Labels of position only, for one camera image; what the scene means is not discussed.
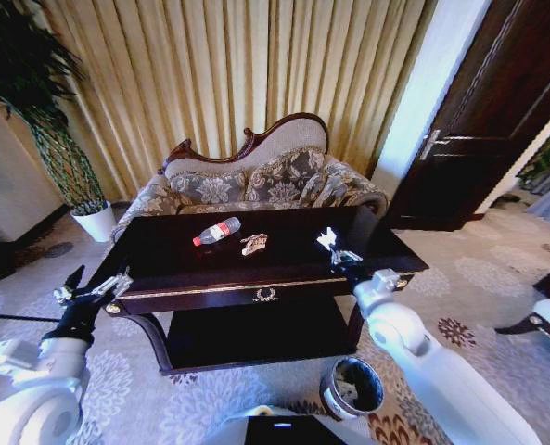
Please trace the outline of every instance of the dark wooden door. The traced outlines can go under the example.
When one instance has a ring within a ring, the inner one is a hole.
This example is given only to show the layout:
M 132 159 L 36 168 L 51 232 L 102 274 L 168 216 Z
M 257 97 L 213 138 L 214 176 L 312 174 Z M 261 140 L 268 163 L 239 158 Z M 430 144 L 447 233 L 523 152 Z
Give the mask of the dark wooden door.
M 388 224 L 462 227 L 549 119 L 550 0 L 494 0 Z

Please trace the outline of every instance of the carpet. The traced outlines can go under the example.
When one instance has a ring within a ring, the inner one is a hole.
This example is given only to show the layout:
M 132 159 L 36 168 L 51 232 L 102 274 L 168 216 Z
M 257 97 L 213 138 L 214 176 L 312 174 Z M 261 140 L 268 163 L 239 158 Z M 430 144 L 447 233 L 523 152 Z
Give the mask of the carpet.
M 397 234 L 430 269 L 396 293 L 396 299 L 415 309 L 427 329 L 463 355 L 550 444 L 550 342 L 540 333 L 504 337 L 492 330 L 516 323 L 542 297 L 531 284 L 550 272 L 550 222 L 511 205 L 491 209 L 483 220 L 456 232 Z M 80 264 L 86 265 L 86 282 L 107 249 L 70 216 L 63 217 L 31 246 L 37 255 L 24 255 L 28 260 L 22 267 L 0 281 L 0 312 L 59 317 L 51 290 Z M 348 316 L 352 297 L 337 301 Z M 158 314 L 166 328 L 169 315 Z M 36 342 L 50 328 L 0 321 L 0 340 Z M 200 443 L 228 416 L 261 403 L 324 413 L 318 386 L 336 360 L 161 377 L 148 340 L 134 323 L 101 313 L 94 335 L 84 422 L 71 444 L 109 445 L 126 438 L 135 444 Z M 374 366 L 385 388 L 381 409 L 367 419 L 373 439 L 383 444 L 450 443 L 413 396 L 401 370 L 365 330 L 356 355 Z M 0 377 L 0 400 L 12 392 Z

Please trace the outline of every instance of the table drawer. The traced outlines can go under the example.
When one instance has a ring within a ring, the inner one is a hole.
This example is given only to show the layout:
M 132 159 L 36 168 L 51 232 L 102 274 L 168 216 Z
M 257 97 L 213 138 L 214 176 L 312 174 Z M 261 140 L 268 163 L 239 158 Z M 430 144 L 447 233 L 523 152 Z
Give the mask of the table drawer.
M 402 274 L 406 282 L 414 275 Z M 250 286 L 224 286 L 190 291 L 161 291 L 154 293 L 124 294 L 114 301 L 120 311 L 111 316 L 125 314 L 188 311 L 220 308 L 245 304 L 265 304 L 286 299 L 308 299 L 322 296 L 347 295 L 351 287 L 344 278 L 330 278 L 292 283 L 272 283 Z

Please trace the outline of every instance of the coffee table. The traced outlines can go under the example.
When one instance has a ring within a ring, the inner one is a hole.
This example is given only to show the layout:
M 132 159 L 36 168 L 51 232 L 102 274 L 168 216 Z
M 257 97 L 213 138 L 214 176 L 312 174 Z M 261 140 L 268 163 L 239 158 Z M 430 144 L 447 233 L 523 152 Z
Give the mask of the coffee table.
M 237 233 L 194 247 L 230 216 Z M 345 324 L 334 300 L 351 288 L 316 243 L 327 226 L 372 273 L 392 268 L 407 283 L 428 268 L 367 207 L 262 210 L 135 218 L 89 284 L 130 267 L 131 287 L 106 312 L 143 328 L 163 375 L 351 354 L 364 321 L 355 304 Z M 266 249 L 242 256 L 240 239 L 259 233 Z M 167 334 L 153 312 L 173 312 Z

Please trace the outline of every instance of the curtain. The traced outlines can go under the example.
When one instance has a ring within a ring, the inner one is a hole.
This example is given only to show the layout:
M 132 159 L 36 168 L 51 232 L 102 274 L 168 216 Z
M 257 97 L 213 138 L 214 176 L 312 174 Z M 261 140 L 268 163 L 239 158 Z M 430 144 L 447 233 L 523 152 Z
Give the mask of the curtain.
M 365 172 L 424 0 L 47 0 L 41 19 L 82 61 L 65 108 L 110 199 L 130 199 L 189 137 L 226 157 L 243 129 L 326 122 Z

